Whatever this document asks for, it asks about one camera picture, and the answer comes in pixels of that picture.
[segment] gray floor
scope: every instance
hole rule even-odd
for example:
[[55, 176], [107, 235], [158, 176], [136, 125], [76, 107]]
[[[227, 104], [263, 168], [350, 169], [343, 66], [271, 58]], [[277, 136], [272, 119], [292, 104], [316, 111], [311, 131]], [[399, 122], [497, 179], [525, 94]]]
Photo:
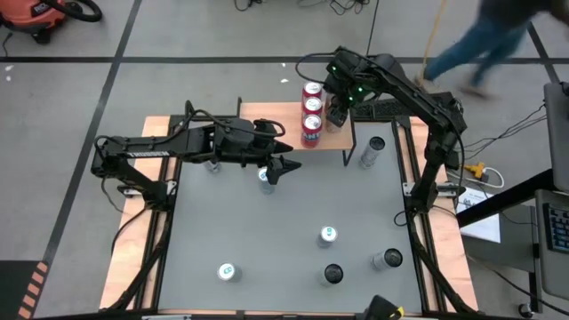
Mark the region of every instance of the gray floor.
[[[6, 48], [12, 57], [114, 57], [132, 5], [139, 2], [97, 0], [105, 14], [101, 23], [70, 21], [46, 46], [16, 34]], [[338, 17], [326, 5], [299, 9], [294, 0], [268, 0], [247, 12], [237, 12], [229, 0], [141, 0], [132, 33], [122, 49], [125, 57], [290, 57], [330, 52], [338, 45], [365, 52], [375, 4], [372, 0], [359, 15], [347, 12]], [[437, 0], [382, 0], [370, 53], [421, 58], [438, 4]], [[468, 28], [476, 6], [477, 1], [449, 0], [431, 56]], [[565, 27], [546, 15], [537, 17], [534, 26], [550, 57], [569, 58]], [[0, 39], [5, 35], [6, 30], [0, 29]], [[540, 64], [519, 64], [519, 58], [536, 62], [538, 57], [528, 36], [515, 55], [518, 60], [511, 60], [489, 77], [489, 89], [500, 97], [489, 102], [458, 92], [457, 84], [471, 66], [440, 78], [441, 87], [462, 98], [469, 125], [464, 133], [466, 143], [500, 134], [540, 106], [548, 74]], [[140, 134], [145, 116], [181, 113], [186, 99], [199, 108], [227, 114], [235, 110], [237, 96], [245, 101], [297, 100], [302, 84], [291, 63], [218, 60], [200, 64], [188, 60], [180, 64], [123, 63], [112, 68], [109, 61], [0, 60], [4, 62], [0, 63], [0, 142], [6, 150], [0, 154], [0, 202], [4, 208], [0, 214], [0, 260], [42, 259], [96, 109], [104, 109], [100, 133], [134, 136]], [[310, 63], [303, 70], [323, 77], [324, 66]], [[116, 67], [116, 76], [109, 74]], [[569, 78], [569, 66], [554, 67], [560, 79]], [[420, 65], [405, 64], [404, 68], [412, 76]], [[110, 94], [101, 96], [108, 80], [113, 83]], [[549, 166], [546, 130], [545, 123], [537, 124], [496, 142], [470, 162], [483, 161], [500, 170], [506, 187], [512, 186]], [[88, 170], [82, 171], [80, 168], [77, 177], [82, 179], [37, 316], [93, 312], [99, 306], [119, 216], [101, 194], [100, 181]], [[113, 196], [121, 202], [119, 196]], [[525, 274], [496, 268], [527, 286]], [[487, 313], [515, 316], [516, 305], [527, 301], [487, 270], [473, 264], [470, 270], [478, 304]], [[566, 301], [548, 298], [569, 308]], [[563, 318], [548, 309], [537, 317]]]

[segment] red soda can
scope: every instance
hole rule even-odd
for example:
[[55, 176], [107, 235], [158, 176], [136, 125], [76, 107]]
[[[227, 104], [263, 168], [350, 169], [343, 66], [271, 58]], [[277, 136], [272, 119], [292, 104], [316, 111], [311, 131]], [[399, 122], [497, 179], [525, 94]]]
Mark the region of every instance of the red soda can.
[[322, 101], [319, 98], [308, 98], [302, 103], [302, 118], [308, 115], [322, 115]]
[[314, 148], [320, 141], [322, 119], [317, 115], [308, 115], [302, 120], [302, 145], [305, 148]]
[[322, 85], [321, 84], [317, 84], [317, 83], [313, 83], [313, 82], [307, 82], [304, 84], [304, 86], [302, 87], [302, 102], [304, 103], [304, 101], [308, 98], [322, 98]]

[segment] red vacuum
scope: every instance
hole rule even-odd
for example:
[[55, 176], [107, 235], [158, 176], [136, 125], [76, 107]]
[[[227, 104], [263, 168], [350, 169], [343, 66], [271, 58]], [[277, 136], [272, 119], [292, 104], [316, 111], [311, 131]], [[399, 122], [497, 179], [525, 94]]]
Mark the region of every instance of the red vacuum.
[[[80, 2], [92, 10], [84, 14]], [[97, 22], [103, 14], [92, 0], [0, 0], [0, 26], [33, 36], [39, 44], [48, 44], [54, 29], [67, 17]]]

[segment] leg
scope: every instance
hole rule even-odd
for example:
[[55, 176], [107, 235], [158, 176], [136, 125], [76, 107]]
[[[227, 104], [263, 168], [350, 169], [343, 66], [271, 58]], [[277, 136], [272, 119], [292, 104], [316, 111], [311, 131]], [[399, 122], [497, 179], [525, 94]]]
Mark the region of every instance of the leg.
[[470, 85], [478, 87], [484, 80], [484, 75], [488, 70], [503, 62], [508, 58], [508, 56], [514, 54], [517, 47], [519, 47], [519, 44], [522, 42], [522, 39], [524, 39], [526, 30], [527, 24], [524, 24], [524, 26], [520, 28], [509, 31], [500, 44], [493, 48], [484, 58], [477, 71], [472, 76], [472, 79], [470, 79]]
[[433, 81], [444, 72], [468, 63], [480, 54], [492, 49], [500, 40], [501, 31], [494, 22], [485, 17], [478, 17], [461, 40], [427, 65], [424, 78]]

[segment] person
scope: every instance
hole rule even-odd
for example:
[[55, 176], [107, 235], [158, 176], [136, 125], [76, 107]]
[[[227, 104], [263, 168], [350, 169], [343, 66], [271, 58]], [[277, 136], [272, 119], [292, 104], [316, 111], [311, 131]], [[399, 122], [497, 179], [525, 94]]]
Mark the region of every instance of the person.
[[423, 73], [423, 81], [416, 76], [415, 83], [430, 91], [429, 87], [435, 87], [433, 80], [444, 72], [485, 54], [460, 89], [467, 94], [489, 98], [483, 89], [485, 75], [516, 52], [531, 18], [538, 12], [549, 12], [569, 25], [566, 0], [482, 0], [472, 27], [461, 40], [429, 62]]

